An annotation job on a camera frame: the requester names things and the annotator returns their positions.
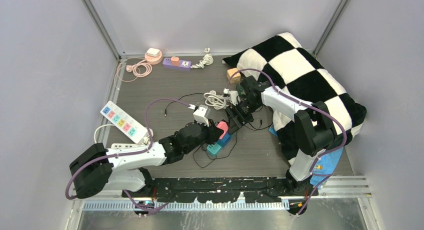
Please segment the teal usb power strip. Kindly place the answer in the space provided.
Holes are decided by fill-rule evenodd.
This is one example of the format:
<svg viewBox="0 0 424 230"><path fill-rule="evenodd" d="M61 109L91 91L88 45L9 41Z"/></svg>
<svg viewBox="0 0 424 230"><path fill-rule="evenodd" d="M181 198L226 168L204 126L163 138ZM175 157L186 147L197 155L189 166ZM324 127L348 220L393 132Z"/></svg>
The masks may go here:
<svg viewBox="0 0 424 230"><path fill-rule="evenodd" d="M216 156L221 149L222 147L220 147L217 143L210 144L206 147L207 152L212 156Z"/></svg>

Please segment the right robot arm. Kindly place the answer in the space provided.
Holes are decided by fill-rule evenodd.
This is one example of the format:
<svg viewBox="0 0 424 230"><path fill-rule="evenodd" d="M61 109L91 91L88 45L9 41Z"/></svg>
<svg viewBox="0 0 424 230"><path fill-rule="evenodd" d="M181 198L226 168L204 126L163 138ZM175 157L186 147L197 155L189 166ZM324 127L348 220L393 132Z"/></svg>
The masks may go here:
<svg viewBox="0 0 424 230"><path fill-rule="evenodd" d="M285 93L272 79L259 82L249 76L241 86L245 95L235 97L235 102L225 109L229 117L229 133L233 134L252 122L253 112L261 106L271 107L288 117L294 128L297 154L285 174L283 185L288 193L300 194L312 178L318 160L345 145L346 130L330 115L324 102L303 101Z"/></svg>

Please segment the pink plug adapter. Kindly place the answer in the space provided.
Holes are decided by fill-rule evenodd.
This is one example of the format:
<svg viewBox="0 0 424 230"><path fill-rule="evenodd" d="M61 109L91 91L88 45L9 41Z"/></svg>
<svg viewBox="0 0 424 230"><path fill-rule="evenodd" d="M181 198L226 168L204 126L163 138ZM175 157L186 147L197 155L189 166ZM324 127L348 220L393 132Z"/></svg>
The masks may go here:
<svg viewBox="0 0 424 230"><path fill-rule="evenodd" d="M228 129L229 129L229 126L228 126L228 123L226 122L226 121L220 121L218 124L217 124L217 126L216 126L217 128L219 128L219 129L221 129L222 131L223 131L223 133L222 133L222 135L219 137L219 139L220 138L222 138L223 137L223 135L225 134L225 133L227 133L228 132Z"/></svg>

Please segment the blue cube socket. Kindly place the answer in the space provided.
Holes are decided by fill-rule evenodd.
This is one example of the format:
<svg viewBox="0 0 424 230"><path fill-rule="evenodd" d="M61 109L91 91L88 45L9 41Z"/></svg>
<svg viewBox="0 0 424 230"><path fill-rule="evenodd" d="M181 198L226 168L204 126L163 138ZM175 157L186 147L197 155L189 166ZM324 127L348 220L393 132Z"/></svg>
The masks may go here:
<svg viewBox="0 0 424 230"><path fill-rule="evenodd" d="M228 134L228 133L225 133L224 135L223 135L223 137L222 138L220 138L216 143L220 146L220 147L222 147L222 148L224 148L228 143L229 143L229 141L231 140L231 138L232 138L232 136L230 135L230 134Z"/></svg>

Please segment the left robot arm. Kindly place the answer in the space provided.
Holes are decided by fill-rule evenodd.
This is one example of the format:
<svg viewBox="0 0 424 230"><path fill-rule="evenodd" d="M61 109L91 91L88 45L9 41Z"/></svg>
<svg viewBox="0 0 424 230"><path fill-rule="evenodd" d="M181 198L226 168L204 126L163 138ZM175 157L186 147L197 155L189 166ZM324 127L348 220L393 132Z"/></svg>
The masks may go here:
<svg viewBox="0 0 424 230"><path fill-rule="evenodd" d="M183 159L196 147L214 144L224 134L215 126L188 123L173 135L145 146L106 149L95 143L70 165L71 179L66 186L67 199L92 197L103 190L127 190L142 197L153 191L146 166L172 164Z"/></svg>

